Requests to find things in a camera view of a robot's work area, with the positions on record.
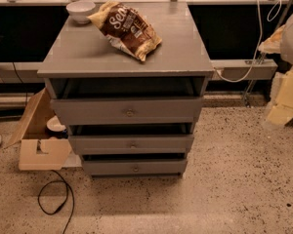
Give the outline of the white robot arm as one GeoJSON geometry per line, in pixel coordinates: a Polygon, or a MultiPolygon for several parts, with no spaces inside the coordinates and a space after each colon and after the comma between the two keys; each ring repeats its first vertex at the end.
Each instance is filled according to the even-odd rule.
{"type": "Polygon", "coordinates": [[[293,119],[293,14],[271,37],[258,47],[261,53],[280,54],[282,60],[292,65],[285,74],[276,73],[266,121],[284,126],[293,119]]]}

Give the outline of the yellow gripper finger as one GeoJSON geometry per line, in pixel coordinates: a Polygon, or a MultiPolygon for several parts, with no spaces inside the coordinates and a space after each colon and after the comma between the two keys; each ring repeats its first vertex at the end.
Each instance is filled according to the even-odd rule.
{"type": "Polygon", "coordinates": [[[293,67],[285,74],[275,73],[267,110],[266,120],[274,125],[284,126],[293,119],[293,67]]]}
{"type": "Polygon", "coordinates": [[[263,41],[258,50],[265,54],[281,54],[285,25],[279,27],[268,39],[263,41]]]}

